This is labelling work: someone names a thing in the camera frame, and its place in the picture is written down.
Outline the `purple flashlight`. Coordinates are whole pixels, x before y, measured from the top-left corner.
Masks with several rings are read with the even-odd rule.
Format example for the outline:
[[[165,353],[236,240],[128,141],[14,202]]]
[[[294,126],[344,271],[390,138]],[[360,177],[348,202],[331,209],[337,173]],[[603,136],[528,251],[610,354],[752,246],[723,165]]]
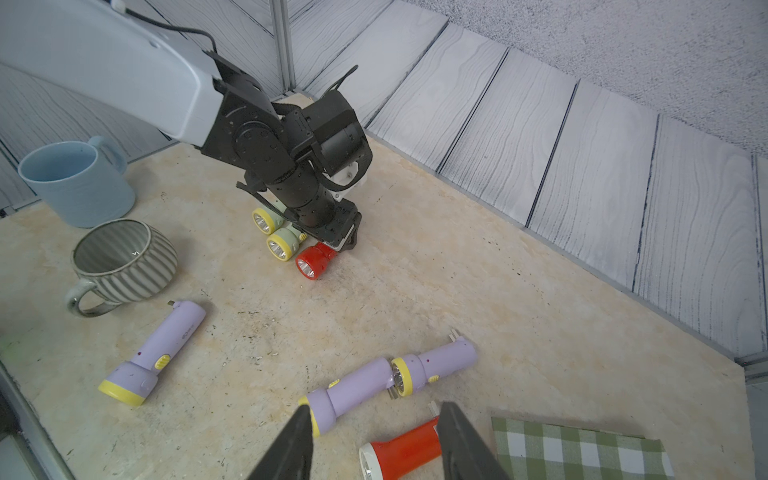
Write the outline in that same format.
[[[327,433],[341,416],[393,386],[392,367],[386,358],[379,357],[335,380],[327,388],[308,393],[299,404],[310,408],[312,434],[319,437]]]
[[[428,384],[469,368],[477,361],[475,346],[452,332],[451,342],[418,355],[408,354],[393,359],[394,389],[399,397],[408,397]]]
[[[101,393],[132,407],[144,403],[157,385],[159,373],[169,365],[206,316],[206,311],[192,301],[176,301],[171,306],[169,315],[135,355],[99,384]]]

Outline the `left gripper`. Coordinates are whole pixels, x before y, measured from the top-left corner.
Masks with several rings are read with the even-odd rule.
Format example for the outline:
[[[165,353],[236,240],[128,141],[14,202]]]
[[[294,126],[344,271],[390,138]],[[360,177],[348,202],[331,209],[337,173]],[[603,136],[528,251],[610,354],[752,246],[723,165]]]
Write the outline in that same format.
[[[334,251],[347,251],[357,245],[361,221],[362,214],[357,206],[349,200],[341,200],[334,204],[333,214],[328,222],[321,226],[309,227],[299,221],[298,229]]]

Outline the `left aluminium frame post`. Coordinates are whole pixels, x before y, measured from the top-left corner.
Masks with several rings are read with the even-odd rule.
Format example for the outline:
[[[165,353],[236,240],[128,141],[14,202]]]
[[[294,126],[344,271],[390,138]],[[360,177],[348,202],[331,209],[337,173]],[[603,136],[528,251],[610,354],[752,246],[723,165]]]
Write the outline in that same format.
[[[270,0],[269,4],[283,90],[292,91],[296,88],[297,81],[293,60],[288,2],[286,0]]]

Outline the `green flashlight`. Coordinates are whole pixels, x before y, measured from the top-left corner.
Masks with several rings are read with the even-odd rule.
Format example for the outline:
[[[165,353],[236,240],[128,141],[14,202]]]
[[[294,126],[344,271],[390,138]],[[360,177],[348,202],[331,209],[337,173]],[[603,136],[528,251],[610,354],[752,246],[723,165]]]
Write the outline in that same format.
[[[265,235],[271,235],[284,226],[285,218],[283,216],[286,206],[279,200],[274,200],[270,207],[261,204],[253,210],[252,220]]]
[[[283,226],[270,234],[267,239],[267,247],[280,261],[289,261],[298,251],[308,235],[293,225]]]

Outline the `light blue mug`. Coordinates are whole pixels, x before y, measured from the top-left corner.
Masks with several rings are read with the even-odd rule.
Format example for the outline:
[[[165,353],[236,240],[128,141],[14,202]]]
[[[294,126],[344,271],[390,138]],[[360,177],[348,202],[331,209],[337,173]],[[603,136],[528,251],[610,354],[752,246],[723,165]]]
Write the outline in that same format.
[[[124,178],[128,160],[113,140],[45,145],[24,157],[18,174],[66,224],[92,228],[127,214],[136,194]]]

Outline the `green checkered cloth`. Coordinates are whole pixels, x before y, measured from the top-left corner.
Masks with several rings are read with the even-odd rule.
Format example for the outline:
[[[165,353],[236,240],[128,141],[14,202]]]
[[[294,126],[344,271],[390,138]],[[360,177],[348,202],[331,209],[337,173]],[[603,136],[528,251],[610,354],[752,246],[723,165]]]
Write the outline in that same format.
[[[673,479],[659,440],[560,425],[491,419],[497,459],[511,479]]]

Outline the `red flashlight white rim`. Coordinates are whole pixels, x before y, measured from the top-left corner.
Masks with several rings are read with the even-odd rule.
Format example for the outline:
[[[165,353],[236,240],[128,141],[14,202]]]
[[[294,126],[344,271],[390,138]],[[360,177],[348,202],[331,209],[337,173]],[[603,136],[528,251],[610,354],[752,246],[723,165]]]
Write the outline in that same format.
[[[374,441],[359,448],[362,476],[367,480],[401,479],[442,455],[437,433],[439,408],[430,403],[433,418],[389,441]]]

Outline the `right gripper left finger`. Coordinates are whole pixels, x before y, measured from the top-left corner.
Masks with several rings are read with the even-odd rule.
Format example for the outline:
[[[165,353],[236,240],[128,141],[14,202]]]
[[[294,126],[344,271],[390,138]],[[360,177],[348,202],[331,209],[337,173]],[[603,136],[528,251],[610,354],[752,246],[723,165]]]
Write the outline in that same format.
[[[311,410],[300,405],[248,480],[308,480],[313,456]]]

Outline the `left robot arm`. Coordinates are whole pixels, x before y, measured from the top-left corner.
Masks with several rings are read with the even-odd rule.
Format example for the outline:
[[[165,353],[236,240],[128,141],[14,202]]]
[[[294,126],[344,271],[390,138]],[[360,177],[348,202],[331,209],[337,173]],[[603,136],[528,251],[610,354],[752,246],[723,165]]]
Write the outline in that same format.
[[[187,29],[145,17],[121,1],[5,1],[4,65],[142,120],[204,156],[245,173],[239,188],[336,251],[355,246],[353,187],[335,176],[373,159],[354,109],[337,86],[301,108],[275,103],[260,83]]]

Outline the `purple flashlight middle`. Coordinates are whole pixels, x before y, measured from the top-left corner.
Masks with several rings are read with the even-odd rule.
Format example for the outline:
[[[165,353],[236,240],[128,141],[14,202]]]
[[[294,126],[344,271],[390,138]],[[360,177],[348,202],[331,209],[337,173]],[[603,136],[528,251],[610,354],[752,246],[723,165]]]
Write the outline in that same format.
[[[392,367],[386,358],[379,357],[335,380],[327,388],[308,393],[299,404],[310,408],[312,434],[319,437],[327,433],[341,416],[393,386]]]

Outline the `purple flashlight left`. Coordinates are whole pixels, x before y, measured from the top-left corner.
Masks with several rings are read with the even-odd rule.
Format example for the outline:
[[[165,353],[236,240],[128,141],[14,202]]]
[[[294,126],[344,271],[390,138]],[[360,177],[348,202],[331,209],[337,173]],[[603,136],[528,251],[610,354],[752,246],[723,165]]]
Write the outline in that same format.
[[[192,301],[176,301],[171,306],[169,315],[135,355],[99,384],[101,393],[132,407],[144,403],[157,385],[159,373],[169,365],[206,316],[206,311]]]

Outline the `red flashlight all red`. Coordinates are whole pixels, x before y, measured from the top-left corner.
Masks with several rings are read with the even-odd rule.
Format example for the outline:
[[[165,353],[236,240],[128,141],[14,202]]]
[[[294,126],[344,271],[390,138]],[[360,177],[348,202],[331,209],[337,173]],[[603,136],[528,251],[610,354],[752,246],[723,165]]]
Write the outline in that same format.
[[[336,250],[325,243],[318,242],[298,254],[295,258],[295,264],[305,278],[317,280],[337,255]]]

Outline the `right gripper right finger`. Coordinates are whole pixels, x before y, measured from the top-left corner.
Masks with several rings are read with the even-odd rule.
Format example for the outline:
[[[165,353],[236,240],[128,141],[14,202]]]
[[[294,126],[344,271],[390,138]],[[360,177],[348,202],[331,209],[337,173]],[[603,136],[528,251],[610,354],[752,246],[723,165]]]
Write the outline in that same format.
[[[510,479],[456,403],[442,403],[437,434],[446,480]]]

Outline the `purple flashlight upper right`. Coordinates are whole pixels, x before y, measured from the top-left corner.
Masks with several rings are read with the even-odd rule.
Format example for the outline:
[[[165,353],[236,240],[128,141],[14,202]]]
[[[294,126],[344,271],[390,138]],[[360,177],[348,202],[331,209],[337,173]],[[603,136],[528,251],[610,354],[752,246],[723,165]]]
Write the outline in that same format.
[[[428,384],[469,368],[477,361],[475,346],[452,332],[451,342],[418,355],[408,354],[393,359],[394,389],[399,397],[408,397]]]

